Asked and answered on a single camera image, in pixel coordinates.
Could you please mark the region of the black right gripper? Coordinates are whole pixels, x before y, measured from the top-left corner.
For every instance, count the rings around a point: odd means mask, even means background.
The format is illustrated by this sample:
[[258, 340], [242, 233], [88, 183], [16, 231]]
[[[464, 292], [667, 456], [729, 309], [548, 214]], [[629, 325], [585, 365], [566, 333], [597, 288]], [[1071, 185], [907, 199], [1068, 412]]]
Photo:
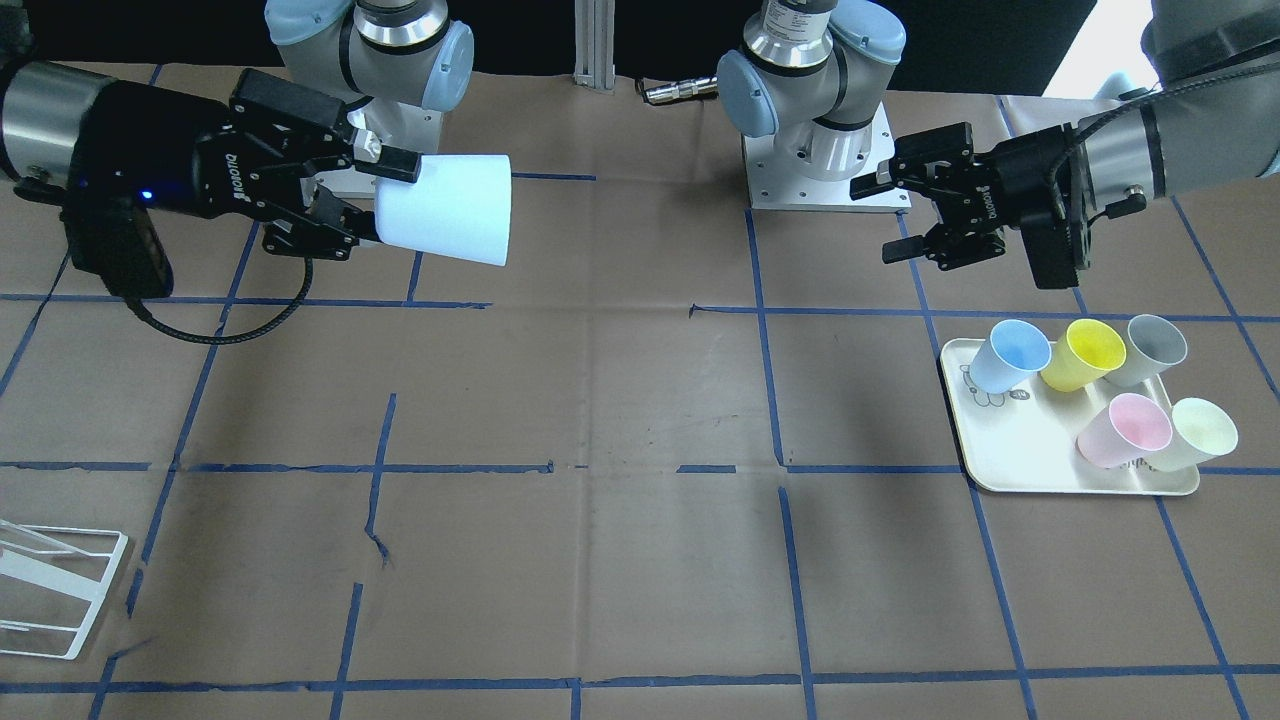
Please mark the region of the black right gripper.
[[420, 154], [352, 124], [339, 99], [256, 69], [225, 102], [106, 82], [70, 127], [70, 222], [241, 214], [269, 222], [262, 249], [285, 258], [347, 261], [381, 242], [375, 213], [328, 188], [301, 209], [301, 178], [356, 169], [412, 183], [421, 168]]

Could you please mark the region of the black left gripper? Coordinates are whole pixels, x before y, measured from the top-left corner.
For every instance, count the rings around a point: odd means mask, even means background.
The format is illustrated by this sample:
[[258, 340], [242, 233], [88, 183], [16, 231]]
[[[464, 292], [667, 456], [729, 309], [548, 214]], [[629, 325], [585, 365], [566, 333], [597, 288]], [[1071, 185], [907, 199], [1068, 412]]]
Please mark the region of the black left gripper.
[[995, 219], [986, 231], [937, 224], [924, 234], [886, 242], [882, 263], [924, 258], [942, 272], [970, 266], [1006, 254], [1004, 229], [1019, 227], [1033, 211], [1047, 211], [1052, 225], [1069, 224], [1088, 234], [1084, 208], [1085, 169], [1073, 126], [1051, 126], [996, 143], [977, 160], [973, 126], [948, 126], [905, 135], [893, 141], [893, 155], [851, 181], [850, 199], [861, 200], [893, 188], [932, 200], [982, 200], [991, 196]]

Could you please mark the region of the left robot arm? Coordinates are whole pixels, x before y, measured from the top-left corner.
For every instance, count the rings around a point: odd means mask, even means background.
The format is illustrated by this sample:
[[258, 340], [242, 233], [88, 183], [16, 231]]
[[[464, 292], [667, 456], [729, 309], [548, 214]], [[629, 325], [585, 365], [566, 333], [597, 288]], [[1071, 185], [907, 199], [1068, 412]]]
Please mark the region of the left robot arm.
[[718, 61], [719, 97], [746, 138], [771, 137], [795, 173], [852, 200], [905, 190], [934, 204], [925, 233], [883, 246], [954, 270], [1004, 255], [1016, 229], [1042, 290], [1078, 286], [1091, 227], [1170, 195], [1277, 173], [1275, 1], [1155, 1], [1140, 47], [1157, 91], [1073, 123], [974, 146], [959, 122], [865, 159], [906, 31], [870, 1], [765, 1]]

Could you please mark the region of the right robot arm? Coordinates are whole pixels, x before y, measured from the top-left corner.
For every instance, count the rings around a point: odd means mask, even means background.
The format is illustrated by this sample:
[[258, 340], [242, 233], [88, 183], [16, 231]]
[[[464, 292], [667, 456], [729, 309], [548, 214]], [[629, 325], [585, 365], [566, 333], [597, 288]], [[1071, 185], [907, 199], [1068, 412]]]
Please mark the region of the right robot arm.
[[270, 1], [291, 76], [247, 69], [225, 102], [42, 61], [31, 13], [3, 4], [3, 178], [60, 210], [73, 263], [113, 293], [166, 292], [152, 210], [253, 218], [283, 256], [506, 264], [509, 161], [435, 154], [474, 68], [445, 3]]

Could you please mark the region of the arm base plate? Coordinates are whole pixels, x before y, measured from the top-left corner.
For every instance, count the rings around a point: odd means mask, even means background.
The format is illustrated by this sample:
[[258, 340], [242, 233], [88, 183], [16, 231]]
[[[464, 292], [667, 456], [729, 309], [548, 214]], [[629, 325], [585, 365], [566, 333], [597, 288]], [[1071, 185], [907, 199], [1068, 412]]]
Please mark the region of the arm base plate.
[[[439, 151], [443, 115], [393, 100], [366, 97], [348, 106], [348, 122], [370, 129], [392, 147], [434, 155]], [[372, 200], [376, 179], [356, 169], [329, 170], [315, 181], [344, 200]]]
[[851, 183], [876, 176], [893, 156], [895, 145], [883, 105], [870, 124], [836, 131], [814, 120], [782, 128], [777, 135], [742, 137], [750, 206], [767, 211], [909, 211], [908, 191], [891, 187], [860, 199]]

